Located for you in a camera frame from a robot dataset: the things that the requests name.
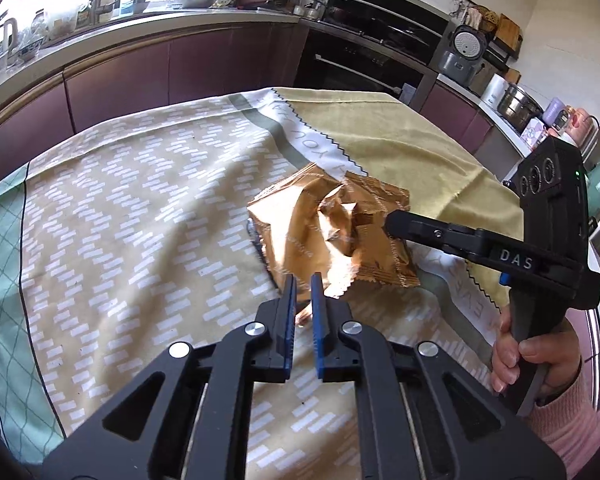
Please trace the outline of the pink sleeve right forearm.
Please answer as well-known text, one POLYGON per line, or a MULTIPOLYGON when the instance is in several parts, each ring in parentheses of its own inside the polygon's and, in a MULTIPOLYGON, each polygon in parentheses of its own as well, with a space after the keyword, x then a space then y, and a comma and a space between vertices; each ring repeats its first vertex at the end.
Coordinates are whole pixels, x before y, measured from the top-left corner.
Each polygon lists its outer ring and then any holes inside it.
POLYGON ((600 448, 600 410, 588 395, 580 360, 564 364, 551 359, 547 373, 550 396, 534 404, 526 423, 562 460, 566 478, 574 479, 600 448))

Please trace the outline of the person's right hand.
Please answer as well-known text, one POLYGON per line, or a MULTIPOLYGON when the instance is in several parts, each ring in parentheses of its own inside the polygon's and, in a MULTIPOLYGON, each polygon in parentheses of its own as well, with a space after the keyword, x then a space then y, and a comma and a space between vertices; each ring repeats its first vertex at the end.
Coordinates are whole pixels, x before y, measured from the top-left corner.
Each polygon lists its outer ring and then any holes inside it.
POLYGON ((500 327, 492 351, 491 387, 503 393, 520 376, 519 361, 547 365, 547 373, 536 400, 548 403, 564 393, 578 378, 580 342, 571 323, 564 318, 549 334, 516 341, 510 332, 509 306, 501 308, 500 327))

